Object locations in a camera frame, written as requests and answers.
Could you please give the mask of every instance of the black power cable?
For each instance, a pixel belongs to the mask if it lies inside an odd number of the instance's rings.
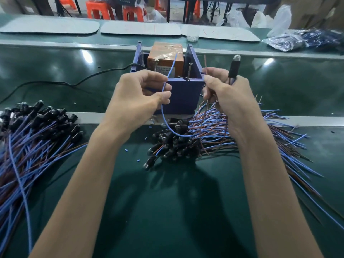
[[[69,86],[69,87],[73,88],[73,87],[76,87],[76,86],[80,85],[81,83],[87,81],[88,79],[90,79],[90,78],[92,78],[94,76],[97,76],[97,75],[100,75],[100,74],[103,74],[103,73],[107,73],[107,72],[110,72],[110,71],[114,71],[114,70],[125,70],[125,69],[128,69],[131,66],[136,66],[136,67],[141,67],[142,69],[147,69],[146,67],[144,67],[141,64],[131,63],[131,64],[125,66],[124,68],[111,68],[111,69],[102,70],[100,72],[94,73],[94,74],[89,75],[88,77],[82,79],[81,81],[79,81],[76,84],[69,84],[68,82],[52,82],[52,81],[48,81],[48,80],[35,80],[35,81],[32,81],[32,82],[24,82],[24,83],[16,86],[15,89],[13,91],[11,91],[11,93],[9,95],[7,95],[5,98],[3,98],[0,101],[0,104],[4,103],[6,100],[8,100],[19,88],[21,88],[23,86],[26,86],[26,85],[29,85],[29,84],[55,84],[55,85]]]

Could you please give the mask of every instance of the left hand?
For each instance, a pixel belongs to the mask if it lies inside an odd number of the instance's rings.
[[[165,91],[153,93],[146,88],[162,90],[167,77],[150,70],[126,73],[117,83],[106,109],[101,126],[127,141],[133,131],[142,126],[161,104],[169,104],[172,86]]]

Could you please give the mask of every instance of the wire bundle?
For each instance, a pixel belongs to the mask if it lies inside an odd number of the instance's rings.
[[[205,102],[200,104],[197,112],[192,118],[172,118],[167,120],[166,123],[163,123],[162,127],[164,130],[153,134],[153,138],[157,143],[148,150],[148,155],[150,157],[144,164],[144,168],[149,169],[152,167],[159,157],[162,159],[178,160],[183,157],[201,157],[211,154],[216,156],[219,150],[221,153],[238,152],[238,145],[228,132],[227,116],[219,112],[215,106],[216,103],[209,105]],[[291,181],[294,182],[326,216],[344,230],[344,227],[325,211],[315,201],[314,197],[320,198],[334,213],[343,219],[344,217],[326,203],[321,194],[307,181],[310,181],[309,174],[323,177],[299,160],[304,159],[311,161],[298,151],[298,149],[306,149],[305,144],[301,143],[300,140],[308,138],[307,134],[296,133],[296,127],[287,126],[286,124],[278,122],[278,120],[286,119],[278,115],[279,111],[280,110],[261,110],[261,113],[275,138]],[[306,203],[301,198],[299,198],[299,200],[320,222],[319,218],[312,212]]]
[[[33,183],[57,160],[85,147],[76,115],[47,107],[40,100],[6,108],[0,118],[0,254],[25,211],[28,250],[32,250],[27,198]]]

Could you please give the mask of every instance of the orange box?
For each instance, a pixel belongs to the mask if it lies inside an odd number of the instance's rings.
[[[183,46],[181,44],[155,42],[147,59],[147,68],[155,71],[155,60],[158,59],[159,61],[157,62],[157,72],[160,72],[167,76],[172,67],[176,54],[177,59],[175,60],[170,78],[183,76],[184,55]]]

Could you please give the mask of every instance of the right hand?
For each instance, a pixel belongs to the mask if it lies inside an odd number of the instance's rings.
[[[210,102],[215,102],[217,98],[217,108],[228,116],[228,130],[235,139],[243,137],[257,124],[266,125],[248,79],[237,76],[231,86],[228,84],[227,70],[207,68],[207,73],[204,76],[206,86],[203,88],[203,98]]]

